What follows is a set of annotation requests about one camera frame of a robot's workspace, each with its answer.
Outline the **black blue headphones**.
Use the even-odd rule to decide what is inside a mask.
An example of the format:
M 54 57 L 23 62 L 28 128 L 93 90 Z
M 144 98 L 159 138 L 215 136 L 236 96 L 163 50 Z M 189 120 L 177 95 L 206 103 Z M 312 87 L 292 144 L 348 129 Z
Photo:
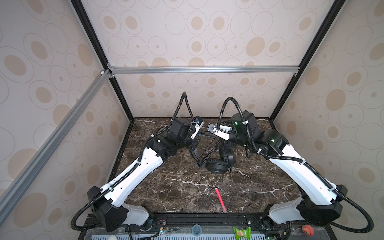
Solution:
M 232 144 L 227 140 L 212 137 L 211 142 L 203 153 L 198 155 L 197 150 L 194 150 L 190 152 L 190 155 L 198 167 L 205 168 L 214 174 L 224 175 L 227 172 L 231 172 L 232 167 L 236 163 L 236 146 L 236 144 Z

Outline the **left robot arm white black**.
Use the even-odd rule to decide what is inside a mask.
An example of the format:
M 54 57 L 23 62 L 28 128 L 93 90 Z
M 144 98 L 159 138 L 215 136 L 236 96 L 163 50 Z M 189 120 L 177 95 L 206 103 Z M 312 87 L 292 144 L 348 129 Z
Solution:
M 197 147 L 199 141 L 196 135 L 204 122 L 195 118 L 191 121 L 177 118 L 182 104 L 188 103 L 187 94 L 183 92 L 171 122 L 145 140 L 138 158 L 109 183 L 88 191 L 89 202 L 71 220 L 73 230 L 104 227 L 107 232 L 112 232 L 122 225 L 150 228 L 153 217 L 148 210 L 142 206 L 128 205 L 125 200 L 139 183 L 178 150 L 187 148 L 194 151 Z M 77 225 L 78 218 L 87 209 L 92 209 L 99 222 L 90 226 Z

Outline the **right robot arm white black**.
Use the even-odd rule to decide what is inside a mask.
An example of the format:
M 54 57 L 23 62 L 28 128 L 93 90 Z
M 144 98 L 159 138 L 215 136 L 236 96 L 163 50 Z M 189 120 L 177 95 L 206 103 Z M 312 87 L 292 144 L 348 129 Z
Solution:
M 289 141 L 276 130 L 261 132 L 252 113 L 242 111 L 233 97 L 225 99 L 219 120 L 209 128 L 216 136 L 244 147 L 281 168 L 302 190 L 301 197 L 283 204 L 266 207 L 261 222 L 266 230 L 273 224 L 307 221 L 316 226 L 332 225 L 347 232 L 365 234 L 374 228 L 372 217 L 361 206 L 346 196 L 343 185 L 335 185 L 324 178 Z M 360 229 L 346 227 L 334 221 L 341 216 L 345 201 L 366 219 L 367 226 Z

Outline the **pink marker pen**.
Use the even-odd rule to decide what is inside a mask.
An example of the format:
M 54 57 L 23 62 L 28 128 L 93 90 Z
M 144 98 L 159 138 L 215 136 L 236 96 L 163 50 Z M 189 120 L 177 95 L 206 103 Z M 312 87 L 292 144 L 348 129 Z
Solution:
M 222 207 L 223 212 L 226 213 L 227 212 L 227 208 L 226 208 L 226 206 L 224 204 L 224 201 L 223 201 L 223 198 L 221 196 L 220 190 L 218 188 L 215 188 L 215 192 L 217 194 L 217 197 L 219 199 L 219 202 L 220 202 L 220 205 Z

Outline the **blue tape roll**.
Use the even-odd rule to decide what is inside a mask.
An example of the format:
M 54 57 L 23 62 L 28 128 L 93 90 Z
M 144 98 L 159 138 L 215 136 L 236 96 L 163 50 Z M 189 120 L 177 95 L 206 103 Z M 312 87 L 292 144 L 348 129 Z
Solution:
M 202 234 L 202 227 L 200 225 L 193 225 L 192 235 L 194 237 L 199 237 Z

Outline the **green snack packet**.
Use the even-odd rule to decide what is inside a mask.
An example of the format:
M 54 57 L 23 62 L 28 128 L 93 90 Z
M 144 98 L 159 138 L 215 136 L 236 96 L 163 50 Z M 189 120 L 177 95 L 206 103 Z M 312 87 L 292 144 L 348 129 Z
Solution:
M 251 240 L 251 228 L 248 227 L 246 229 L 238 229 L 233 227 L 233 231 L 235 234 L 235 240 L 240 240 L 245 238 L 246 240 Z

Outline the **red round object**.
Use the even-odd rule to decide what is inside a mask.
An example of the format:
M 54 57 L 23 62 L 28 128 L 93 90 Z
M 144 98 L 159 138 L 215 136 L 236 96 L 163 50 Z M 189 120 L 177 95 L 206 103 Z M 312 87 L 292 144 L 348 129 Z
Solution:
M 302 231 L 308 235 L 308 236 L 313 236 L 315 234 L 315 230 L 313 229 L 312 226 L 310 225 L 303 225 L 302 226 Z

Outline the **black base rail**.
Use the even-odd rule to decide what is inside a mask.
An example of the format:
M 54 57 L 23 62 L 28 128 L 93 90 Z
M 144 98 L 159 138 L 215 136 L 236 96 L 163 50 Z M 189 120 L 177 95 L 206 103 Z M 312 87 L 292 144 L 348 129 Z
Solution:
M 262 227 L 261 214 L 256 213 L 161 213 L 155 214 L 153 225 L 148 230 L 136 225 L 124 225 L 111 233 L 103 228 L 82 231 L 80 240 L 234 240 L 233 227 L 251 228 L 252 240 L 334 240 L 336 236 L 329 225 L 312 226 L 313 236 L 302 231 L 305 221 L 274 224 L 270 230 Z M 193 225 L 202 227 L 199 237 L 192 235 Z

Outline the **aluminium back rail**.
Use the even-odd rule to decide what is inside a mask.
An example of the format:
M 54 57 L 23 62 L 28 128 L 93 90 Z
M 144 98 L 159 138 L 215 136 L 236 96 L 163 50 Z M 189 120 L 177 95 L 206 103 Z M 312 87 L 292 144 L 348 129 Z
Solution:
M 299 66 L 111 67 L 113 74 L 297 73 Z

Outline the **aluminium rail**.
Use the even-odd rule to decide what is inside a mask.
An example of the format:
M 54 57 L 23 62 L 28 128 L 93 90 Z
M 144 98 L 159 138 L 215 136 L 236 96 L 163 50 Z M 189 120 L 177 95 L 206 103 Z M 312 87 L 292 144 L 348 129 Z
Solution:
M 111 67 L 113 74 L 297 73 L 299 66 Z
M 31 161 L 23 168 L 18 177 L 13 181 L 1 198 L 1 224 L 5 222 L 10 213 L 16 207 L 22 196 L 31 186 L 45 164 L 51 158 L 68 132 L 72 129 L 80 115 L 84 112 L 104 82 L 111 75 L 111 70 L 105 69 L 90 85 L 87 91 L 68 112 L 59 126 L 36 152 Z

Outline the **aluminium left rail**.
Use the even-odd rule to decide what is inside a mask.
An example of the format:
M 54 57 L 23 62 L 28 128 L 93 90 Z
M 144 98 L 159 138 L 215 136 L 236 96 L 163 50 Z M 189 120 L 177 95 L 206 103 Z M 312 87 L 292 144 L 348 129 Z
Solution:
M 68 132 L 72 129 L 80 115 L 84 112 L 104 82 L 111 75 L 111 70 L 105 69 L 90 85 L 87 91 L 68 112 L 59 126 L 36 152 L 31 161 L 23 168 L 18 177 L 13 181 L 1 198 L 1 224 L 5 222 L 10 213 L 16 207 L 22 196 L 31 186 L 45 164 L 51 158 Z

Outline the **black corner frame post left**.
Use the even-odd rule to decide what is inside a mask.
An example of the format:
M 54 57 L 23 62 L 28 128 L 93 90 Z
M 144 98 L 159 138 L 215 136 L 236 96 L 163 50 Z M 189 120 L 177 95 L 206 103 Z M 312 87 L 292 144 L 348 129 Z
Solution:
M 88 39 L 90 40 L 91 45 L 92 45 L 92 47 L 93 47 L 93 49 L 97 55 L 98 60 L 101 63 L 103 69 L 111 70 L 111 68 L 108 65 L 109 61 L 106 57 L 104 49 L 101 45 L 101 42 L 99 41 L 99 38 L 97 37 L 97 34 L 93 28 L 93 25 L 90 21 L 90 18 L 88 17 L 88 14 L 86 13 L 86 9 L 85 9 L 82 1 L 71 0 L 70 2 L 72 4 L 72 6 L 74 7 L 76 15 L 78 16 L 78 18 L 81 22 L 81 25 L 83 26 L 84 31 L 86 32 Z M 133 114 L 132 114 L 132 112 L 128 106 L 128 103 L 127 103 L 127 101 L 123 95 L 122 89 L 121 89 L 116 77 L 110 77 L 109 80 L 110 80 L 110 83 L 111 83 L 111 85 L 115 91 L 115 94 L 117 95 L 118 100 L 119 100 L 120 104 L 122 105 L 123 110 L 125 111 L 129 121 L 133 122 L 135 120 L 135 118 L 133 117 Z

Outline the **black corner frame post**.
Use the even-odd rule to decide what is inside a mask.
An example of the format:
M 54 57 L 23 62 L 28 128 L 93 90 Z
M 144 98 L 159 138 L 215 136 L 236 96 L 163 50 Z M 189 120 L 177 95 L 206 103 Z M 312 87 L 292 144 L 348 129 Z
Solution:
M 286 87 L 282 97 L 280 98 L 277 106 L 275 107 L 274 111 L 272 112 L 271 116 L 269 117 L 269 120 L 271 123 L 273 123 L 277 116 L 279 115 L 280 111 L 282 110 L 283 106 L 285 105 L 287 99 L 291 95 L 292 91 L 294 90 L 295 86 L 297 85 L 298 81 L 300 80 L 300 77 L 306 70 L 307 66 L 309 65 L 311 59 L 313 58 L 314 54 L 318 50 L 319 46 L 321 45 L 322 41 L 324 40 L 325 36 L 329 32 L 332 24 L 336 20 L 338 14 L 342 10 L 343 6 L 345 5 L 347 1 L 346 0 L 336 0 L 331 5 L 330 10 L 326 14 L 324 20 L 321 22 L 321 25 L 319 27 L 319 30 L 317 31 L 314 39 L 312 40 L 311 44 L 309 45 L 309 48 L 307 49 L 303 59 L 301 60 L 299 64 L 299 70 L 296 74 L 293 75 L 291 80 L 289 81 L 288 86 Z
M 111 70 L 111 68 L 108 65 L 109 61 L 106 57 L 104 49 L 101 45 L 101 42 L 99 41 L 99 38 L 97 37 L 97 34 L 93 28 L 93 25 L 90 21 L 90 18 L 88 17 L 88 14 L 86 13 L 86 9 L 85 9 L 82 1 L 71 0 L 70 2 L 72 4 L 72 6 L 74 7 L 76 15 L 78 16 L 78 18 L 81 22 L 81 25 L 83 26 L 84 31 L 86 32 L 88 39 L 90 40 L 91 45 L 92 45 L 92 47 L 93 47 L 93 49 L 97 55 L 98 60 L 101 63 L 103 69 Z M 127 103 L 127 101 L 123 95 L 122 89 L 121 89 L 116 77 L 110 77 L 109 80 L 110 80 L 110 83 L 111 83 L 111 85 L 115 91 L 115 94 L 117 95 L 118 100 L 119 100 L 120 104 L 122 105 L 123 110 L 125 111 L 129 121 L 133 122 L 135 120 L 135 118 L 133 117 L 133 114 L 132 114 L 132 112 L 128 106 L 128 103 Z

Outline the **black corner frame post right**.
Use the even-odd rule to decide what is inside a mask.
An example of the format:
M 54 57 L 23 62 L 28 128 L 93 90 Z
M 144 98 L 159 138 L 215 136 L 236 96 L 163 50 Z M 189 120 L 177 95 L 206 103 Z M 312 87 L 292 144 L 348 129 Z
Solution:
M 271 123 L 273 123 L 277 116 L 279 115 L 280 111 L 282 110 L 283 106 L 285 105 L 287 99 L 291 95 L 292 91 L 294 90 L 295 86 L 297 85 L 298 81 L 300 80 L 300 77 L 306 70 L 307 66 L 309 65 L 311 59 L 313 58 L 314 54 L 318 50 L 319 46 L 321 45 L 322 41 L 324 40 L 325 36 L 329 32 L 332 24 L 336 20 L 338 14 L 342 10 L 343 6 L 345 5 L 347 1 L 346 0 L 336 0 L 331 5 L 330 10 L 326 14 L 324 20 L 321 22 L 321 25 L 319 27 L 319 30 L 317 31 L 314 39 L 312 40 L 311 44 L 309 45 L 309 48 L 307 49 L 303 59 L 301 60 L 299 64 L 299 70 L 296 74 L 293 75 L 291 80 L 289 81 L 288 86 L 286 87 L 282 97 L 280 98 L 277 106 L 275 107 L 274 111 L 272 112 L 271 116 L 269 117 L 269 120 Z

